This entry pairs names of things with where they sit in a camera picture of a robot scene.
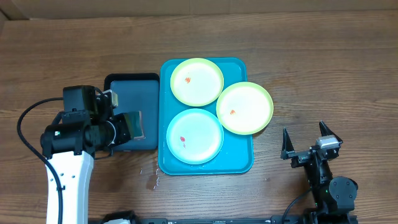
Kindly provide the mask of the light blue plate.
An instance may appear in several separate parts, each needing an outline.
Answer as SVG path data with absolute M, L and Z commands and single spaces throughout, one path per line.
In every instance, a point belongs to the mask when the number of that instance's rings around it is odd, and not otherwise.
M 178 160 L 191 165 L 214 159 L 221 151 L 224 131 L 207 110 L 192 108 L 177 114 L 166 132 L 167 146 Z

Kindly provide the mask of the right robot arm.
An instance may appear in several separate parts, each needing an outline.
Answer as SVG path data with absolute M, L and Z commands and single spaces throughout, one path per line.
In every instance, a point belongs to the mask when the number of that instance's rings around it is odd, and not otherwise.
M 290 159 L 291 167 L 303 167 L 310 188 L 299 195 L 285 209 L 277 223 L 357 223 L 357 217 L 349 213 L 354 210 L 358 184 L 350 178 L 333 177 L 328 162 L 339 156 L 343 140 L 323 122 L 319 122 L 321 136 L 308 151 L 295 151 L 290 136 L 283 129 L 280 158 Z M 311 193 L 315 208 L 307 208 L 303 215 L 289 217 L 290 209 Z

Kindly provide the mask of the green orange sponge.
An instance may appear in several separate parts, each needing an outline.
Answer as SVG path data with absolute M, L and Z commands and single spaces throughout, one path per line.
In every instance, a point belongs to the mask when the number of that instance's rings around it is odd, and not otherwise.
M 142 123 L 141 111 L 132 111 L 126 113 L 124 116 L 131 139 L 133 140 L 144 139 L 145 135 L 144 135 L 144 127 Z

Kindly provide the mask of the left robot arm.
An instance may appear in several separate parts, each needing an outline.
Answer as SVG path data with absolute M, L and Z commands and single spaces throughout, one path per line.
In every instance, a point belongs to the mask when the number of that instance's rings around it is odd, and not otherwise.
M 88 223 L 88 192 L 97 151 L 144 135 L 140 111 L 114 114 L 118 96 L 94 86 L 63 89 L 64 110 L 40 137 L 47 163 L 47 223 Z

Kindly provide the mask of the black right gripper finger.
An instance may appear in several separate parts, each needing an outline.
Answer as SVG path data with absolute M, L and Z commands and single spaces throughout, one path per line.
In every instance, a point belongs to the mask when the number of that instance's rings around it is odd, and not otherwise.
M 290 159 L 292 155 L 295 153 L 295 149 L 292 145 L 291 139 L 287 132 L 287 129 L 283 129 L 283 136 L 282 136 L 282 150 L 280 154 L 280 158 L 283 160 Z
M 325 124 L 323 120 L 319 122 L 319 127 L 322 136 L 335 135 L 334 132 Z

